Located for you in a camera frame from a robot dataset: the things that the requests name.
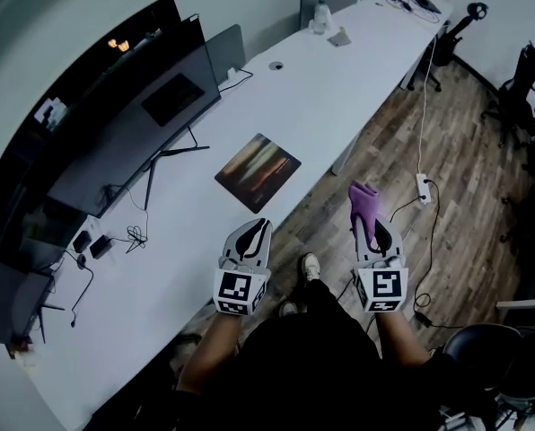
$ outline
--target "person's arm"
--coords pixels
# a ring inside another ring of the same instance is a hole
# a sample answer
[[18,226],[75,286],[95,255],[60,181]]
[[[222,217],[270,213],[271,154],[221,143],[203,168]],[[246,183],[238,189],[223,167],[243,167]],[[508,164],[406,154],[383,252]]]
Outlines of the person's arm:
[[202,394],[209,381],[233,358],[241,317],[218,313],[180,374],[178,391]]
[[378,312],[375,319],[383,359],[405,367],[417,367],[430,359],[402,312]]

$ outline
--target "clear bottle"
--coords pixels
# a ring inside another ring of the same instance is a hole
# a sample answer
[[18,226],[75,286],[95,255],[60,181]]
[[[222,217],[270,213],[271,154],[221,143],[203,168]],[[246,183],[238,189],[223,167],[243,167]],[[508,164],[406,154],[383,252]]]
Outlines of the clear bottle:
[[313,31],[318,35],[325,33],[328,28],[328,11],[329,8],[324,0],[320,0],[320,2],[315,5]]

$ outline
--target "power strip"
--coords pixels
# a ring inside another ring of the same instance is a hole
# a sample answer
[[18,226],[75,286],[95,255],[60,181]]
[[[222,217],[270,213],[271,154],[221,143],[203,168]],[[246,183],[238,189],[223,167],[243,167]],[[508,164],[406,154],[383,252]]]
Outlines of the power strip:
[[419,201],[424,205],[428,205],[431,203],[431,192],[429,191],[427,176],[424,174],[417,174],[415,178],[417,182],[417,195],[421,197]]

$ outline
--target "baseboard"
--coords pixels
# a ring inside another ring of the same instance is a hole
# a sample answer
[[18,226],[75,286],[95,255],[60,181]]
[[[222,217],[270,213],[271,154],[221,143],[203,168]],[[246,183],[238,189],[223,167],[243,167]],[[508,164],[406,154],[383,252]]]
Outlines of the baseboard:
[[477,78],[483,84],[483,86],[485,86],[490,92],[492,92],[495,96],[497,96],[499,91],[482,74],[480,74],[477,70],[475,70],[473,67],[467,64],[463,59],[458,57],[456,54],[453,55],[453,60],[457,64],[459,64],[461,67],[465,68],[470,74],[472,74],[475,78]]

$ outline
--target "long white desk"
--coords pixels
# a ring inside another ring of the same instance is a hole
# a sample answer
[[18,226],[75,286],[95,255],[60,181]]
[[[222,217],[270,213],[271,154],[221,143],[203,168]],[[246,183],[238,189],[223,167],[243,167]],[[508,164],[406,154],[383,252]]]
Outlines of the long white desk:
[[[33,352],[19,356],[36,389],[68,430],[131,380],[211,298],[214,269],[226,236],[255,218],[214,176],[250,139],[262,133],[302,166],[259,216],[278,227],[377,111],[451,13],[437,24],[421,21],[384,0],[363,0],[334,14],[352,44],[335,48],[301,31],[254,57],[253,78],[223,95],[194,133],[210,150],[158,162],[149,206],[149,241],[126,254],[117,243],[100,260],[88,256],[95,278],[78,308],[69,309],[88,282],[87,271],[66,258],[57,291],[44,311],[47,344],[33,331]],[[284,63],[280,71],[268,68]],[[174,147],[191,145],[184,136]],[[134,187],[144,202],[147,176]],[[124,196],[101,220],[83,228],[92,238],[126,237],[145,226],[145,213]]]

